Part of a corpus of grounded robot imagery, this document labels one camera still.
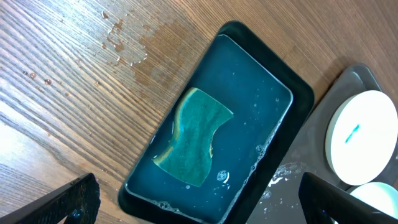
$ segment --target wooden table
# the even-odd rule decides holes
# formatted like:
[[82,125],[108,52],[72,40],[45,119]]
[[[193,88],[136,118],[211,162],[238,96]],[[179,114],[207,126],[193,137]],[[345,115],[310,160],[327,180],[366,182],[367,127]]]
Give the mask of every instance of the wooden table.
[[314,89],[364,62],[398,104],[398,1],[3,0],[0,216],[92,172],[98,223],[217,30],[247,24]]

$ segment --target tray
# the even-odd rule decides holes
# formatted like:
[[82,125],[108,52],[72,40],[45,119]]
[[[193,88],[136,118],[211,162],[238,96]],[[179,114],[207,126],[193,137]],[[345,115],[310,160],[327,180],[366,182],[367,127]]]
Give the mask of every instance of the tray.
[[[304,124],[272,180],[258,201],[247,223],[306,223],[299,200],[299,185],[304,172],[312,172],[323,180],[347,190],[330,169],[325,155],[325,135],[331,117],[349,97],[381,88],[367,66],[358,63],[347,68]],[[396,151],[376,181],[393,185],[398,169]]]
[[[173,106],[122,185],[119,204],[154,223],[240,223],[308,116],[313,91],[235,21],[220,29],[180,96],[191,87],[234,112],[213,136],[209,176],[201,187],[189,186],[153,163],[174,130]],[[229,178],[220,181],[224,170]]]

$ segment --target teal stain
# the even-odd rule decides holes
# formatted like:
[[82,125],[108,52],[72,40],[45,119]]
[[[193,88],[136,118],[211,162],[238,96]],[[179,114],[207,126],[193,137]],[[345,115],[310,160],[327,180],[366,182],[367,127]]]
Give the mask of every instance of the teal stain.
[[353,134],[359,130],[359,124],[353,129],[351,134],[348,136],[346,143],[353,137]]

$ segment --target wet sponge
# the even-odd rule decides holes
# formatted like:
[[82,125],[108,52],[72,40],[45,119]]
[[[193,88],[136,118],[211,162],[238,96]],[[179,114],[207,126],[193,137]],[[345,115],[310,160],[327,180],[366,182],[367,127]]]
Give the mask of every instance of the wet sponge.
[[220,102],[190,88],[177,106],[170,144],[154,159],[155,164],[178,180],[200,187],[210,172],[213,135],[232,117]]

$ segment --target gray tray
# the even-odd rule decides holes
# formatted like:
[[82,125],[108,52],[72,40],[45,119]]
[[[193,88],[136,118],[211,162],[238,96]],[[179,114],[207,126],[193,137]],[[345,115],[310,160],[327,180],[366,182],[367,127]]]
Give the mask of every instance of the gray tray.
[[[358,63],[341,74],[298,132],[247,224],[306,223],[298,195],[304,172],[312,172],[343,190],[351,187],[338,178],[326,160],[326,129],[334,112],[346,99],[367,90],[382,91],[367,66]],[[398,172],[394,172],[398,170],[397,151],[396,146],[377,181],[389,185],[398,183]]]

